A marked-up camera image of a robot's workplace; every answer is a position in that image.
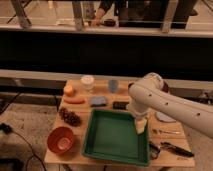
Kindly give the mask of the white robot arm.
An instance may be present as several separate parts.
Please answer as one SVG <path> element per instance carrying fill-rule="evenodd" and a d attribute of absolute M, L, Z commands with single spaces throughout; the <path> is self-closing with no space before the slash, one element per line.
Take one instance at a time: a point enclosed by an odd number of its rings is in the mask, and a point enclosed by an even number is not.
<path fill-rule="evenodd" d="M 141 120 L 152 108 L 213 139 L 213 106 L 171 95 L 166 82 L 157 73 L 149 73 L 128 86 L 131 98 L 127 109 Z"/>

